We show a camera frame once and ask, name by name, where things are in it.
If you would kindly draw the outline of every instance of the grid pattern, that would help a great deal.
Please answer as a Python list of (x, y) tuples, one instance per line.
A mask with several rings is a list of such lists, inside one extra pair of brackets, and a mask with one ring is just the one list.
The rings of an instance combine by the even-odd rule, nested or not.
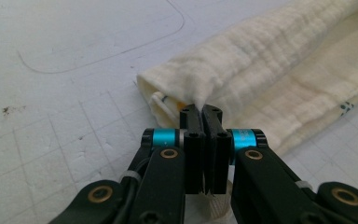
[[(44, 36), (41, 46), (51, 44), (50, 50), (17, 30), (19, 15), (36, 16), (44, 9), (27, 1), (12, 6), (1, 0), (0, 223), (48, 223), (88, 183), (118, 180), (139, 147), (143, 130), (157, 127), (137, 90), (136, 74), (284, 2), (154, 0), (147, 10), (128, 6), (136, 11), (112, 15), (110, 20), (129, 20), (128, 15), (138, 13), (128, 26), (118, 22), (121, 30), (97, 27), (77, 42), (65, 42), (68, 48)], [(25, 9), (32, 12), (24, 14)], [(16, 42), (23, 38), (30, 42)], [(331, 180), (358, 188), (358, 105), (282, 158), (315, 188)], [(205, 200), (186, 200), (186, 223), (205, 221)]]

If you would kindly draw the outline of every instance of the brass screw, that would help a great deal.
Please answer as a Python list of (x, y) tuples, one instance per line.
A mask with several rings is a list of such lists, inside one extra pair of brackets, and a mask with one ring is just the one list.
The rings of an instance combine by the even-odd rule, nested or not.
[(342, 203), (351, 206), (358, 206), (358, 196), (347, 189), (334, 188), (331, 190), (331, 193), (337, 200)]
[(165, 159), (173, 159), (178, 156), (178, 152), (175, 149), (167, 148), (162, 150), (159, 155)]
[(89, 192), (89, 201), (92, 203), (103, 203), (113, 195), (113, 190), (109, 186), (98, 186)]
[(263, 158), (263, 154), (261, 154), (260, 152), (258, 152), (256, 150), (245, 151), (245, 156), (247, 156), (248, 158), (255, 160), (255, 161), (261, 160)]

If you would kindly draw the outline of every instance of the folded towel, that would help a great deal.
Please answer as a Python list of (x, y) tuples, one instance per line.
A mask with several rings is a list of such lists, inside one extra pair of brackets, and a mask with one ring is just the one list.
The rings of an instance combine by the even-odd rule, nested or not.
[(188, 104), (257, 128), (278, 154), (358, 103), (358, 0), (299, 0), (242, 21), (138, 76), (162, 127)]

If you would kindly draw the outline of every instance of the cream fabric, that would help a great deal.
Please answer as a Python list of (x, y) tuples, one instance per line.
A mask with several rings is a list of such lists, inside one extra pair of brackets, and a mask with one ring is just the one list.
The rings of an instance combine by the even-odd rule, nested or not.
[(242, 21), (138, 76), (162, 127), (220, 107), (225, 128), (257, 128), (278, 154), (358, 103), (358, 0), (298, 0)]

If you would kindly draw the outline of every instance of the rolled cloth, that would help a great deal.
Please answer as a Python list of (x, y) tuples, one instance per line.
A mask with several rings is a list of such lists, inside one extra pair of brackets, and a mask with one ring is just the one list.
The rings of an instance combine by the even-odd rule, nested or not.
[(278, 154), (358, 104), (358, 0), (299, 0), (241, 21), (137, 77), (161, 127), (214, 105)]

